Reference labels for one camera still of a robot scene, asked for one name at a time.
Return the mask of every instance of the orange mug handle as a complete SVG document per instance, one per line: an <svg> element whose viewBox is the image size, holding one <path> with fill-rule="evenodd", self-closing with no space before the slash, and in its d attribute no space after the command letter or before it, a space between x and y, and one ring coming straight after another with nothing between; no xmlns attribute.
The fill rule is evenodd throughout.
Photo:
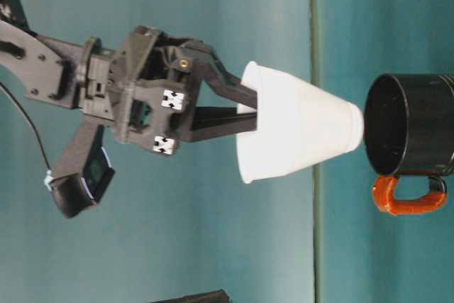
<svg viewBox="0 0 454 303"><path fill-rule="evenodd" d="M393 216L398 214L423 214L442 207L447 198L446 183L439 177L429 177L429 193L419 199L396 200L394 189L399 178L379 176L372 188L375 206Z"/></svg>

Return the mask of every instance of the teal backdrop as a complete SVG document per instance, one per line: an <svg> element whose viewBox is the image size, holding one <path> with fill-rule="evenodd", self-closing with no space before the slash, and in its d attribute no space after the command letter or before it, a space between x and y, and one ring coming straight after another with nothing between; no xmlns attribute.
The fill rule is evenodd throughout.
<svg viewBox="0 0 454 303"><path fill-rule="evenodd" d="M214 45L237 75L256 60L309 79L309 0L22 1L44 35L79 44L95 35L117 48L136 25L156 26ZM25 100L7 71L0 79L55 162L80 112ZM207 89L201 100L222 103ZM108 132L113 184L98 208L67 220L43 186L28 127L3 96L0 114L0 302L139 303L220 288L237 303L314 300L311 170L245 186L234 137L161 158Z"/></svg>
<svg viewBox="0 0 454 303"><path fill-rule="evenodd" d="M364 108L384 72L454 73L453 0L314 0L314 69L324 89ZM393 218L372 203L364 146L319 170L320 302L427 303L454 297L454 200ZM448 178L448 191L454 187ZM418 197L427 180L399 183Z"/></svg>

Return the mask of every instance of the mug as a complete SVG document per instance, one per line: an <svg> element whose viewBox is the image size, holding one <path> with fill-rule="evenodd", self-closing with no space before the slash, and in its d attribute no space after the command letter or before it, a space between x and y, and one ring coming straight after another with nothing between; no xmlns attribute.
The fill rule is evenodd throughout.
<svg viewBox="0 0 454 303"><path fill-rule="evenodd" d="M380 211L422 214L446 201L441 177L454 172L454 76L393 75L378 77L365 105L365 145L379 174L372 195ZM398 179L426 176L428 194L396 200Z"/></svg>

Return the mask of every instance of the black cable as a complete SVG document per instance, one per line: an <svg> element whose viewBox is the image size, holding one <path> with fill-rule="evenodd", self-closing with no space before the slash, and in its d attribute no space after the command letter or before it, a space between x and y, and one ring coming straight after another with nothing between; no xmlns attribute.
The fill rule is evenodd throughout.
<svg viewBox="0 0 454 303"><path fill-rule="evenodd" d="M46 166L46 168L47 168L48 170L50 170L50 164L49 164L49 161L48 161L47 156L45 155L43 143L41 142L40 135L38 134L38 131L36 130L35 125L34 125L33 122L31 121L31 119L30 119L30 117L28 116L28 114L26 113L26 111L22 108L22 106L21 106L21 104L18 102L18 100L14 97L14 95L13 95L12 93L10 93L10 91L8 90L8 88L6 88L6 87L4 86L4 84L1 83L1 82L0 82L0 90L6 95L6 97L8 97L8 98L11 100L11 102L12 102L13 105L16 107L16 109L21 113L23 119L26 120L26 123L28 124L28 126L29 126L30 129L32 130L33 135L35 136L36 142L38 143L38 146L39 146L39 148L40 148L41 157L43 158L44 165Z"/></svg>

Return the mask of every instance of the bolt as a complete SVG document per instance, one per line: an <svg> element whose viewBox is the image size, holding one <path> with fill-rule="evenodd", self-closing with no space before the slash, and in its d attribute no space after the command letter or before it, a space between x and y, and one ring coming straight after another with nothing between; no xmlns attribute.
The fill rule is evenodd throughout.
<svg viewBox="0 0 454 303"><path fill-rule="evenodd" d="M179 66L182 68L182 69L186 69L188 66L189 66L189 62L187 60L180 60L179 61Z"/></svg>

